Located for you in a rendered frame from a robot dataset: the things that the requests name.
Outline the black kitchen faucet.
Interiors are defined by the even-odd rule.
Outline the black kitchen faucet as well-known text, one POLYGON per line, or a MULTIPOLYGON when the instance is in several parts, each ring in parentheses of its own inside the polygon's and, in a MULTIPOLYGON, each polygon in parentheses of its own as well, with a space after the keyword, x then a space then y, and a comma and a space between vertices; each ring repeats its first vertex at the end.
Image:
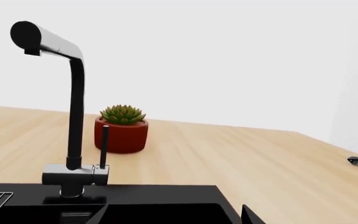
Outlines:
POLYGON ((80 197, 84 187, 92 184, 105 186, 109 167, 102 164, 82 164, 84 119, 85 70, 80 48, 68 40, 28 21, 16 22, 10 31, 12 41, 26 55, 59 55, 69 60, 71 70, 71 96, 68 127, 68 148, 64 164, 47 164, 42 173, 44 185, 58 185, 65 198, 80 197))

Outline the black kitchen sink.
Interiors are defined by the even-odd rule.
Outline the black kitchen sink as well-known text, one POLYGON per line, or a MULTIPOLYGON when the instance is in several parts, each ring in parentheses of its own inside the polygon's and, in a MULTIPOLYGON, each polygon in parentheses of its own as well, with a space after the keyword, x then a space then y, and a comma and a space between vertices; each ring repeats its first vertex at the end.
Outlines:
POLYGON ((0 224, 242 224, 216 186, 87 186, 65 199, 59 186, 0 184, 13 192, 0 209, 0 224))

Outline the red plant pot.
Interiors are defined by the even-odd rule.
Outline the red plant pot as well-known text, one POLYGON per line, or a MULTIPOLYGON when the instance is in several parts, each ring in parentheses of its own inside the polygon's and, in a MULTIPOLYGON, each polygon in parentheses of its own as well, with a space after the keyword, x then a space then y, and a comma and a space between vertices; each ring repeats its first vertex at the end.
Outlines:
POLYGON ((134 124, 110 124, 101 116, 94 121, 94 145, 102 148, 103 127, 109 126, 107 152, 131 154, 145 148, 149 123, 146 120, 134 124))

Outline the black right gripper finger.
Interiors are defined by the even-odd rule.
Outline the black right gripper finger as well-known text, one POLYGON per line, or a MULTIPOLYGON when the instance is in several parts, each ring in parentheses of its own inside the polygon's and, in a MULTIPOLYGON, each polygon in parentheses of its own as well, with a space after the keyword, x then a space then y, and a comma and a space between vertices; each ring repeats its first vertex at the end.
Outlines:
POLYGON ((241 222, 242 224, 265 224, 247 205, 242 205, 241 222))

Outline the green succulent plant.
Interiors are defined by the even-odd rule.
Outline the green succulent plant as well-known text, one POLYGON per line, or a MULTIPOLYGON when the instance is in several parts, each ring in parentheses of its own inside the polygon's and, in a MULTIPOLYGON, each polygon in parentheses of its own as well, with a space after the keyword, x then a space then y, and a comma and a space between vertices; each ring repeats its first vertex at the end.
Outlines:
POLYGON ((127 105, 114 105, 100 111, 103 119, 111 124, 134 124, 143 121, 146 114, 142 110, 127 105))

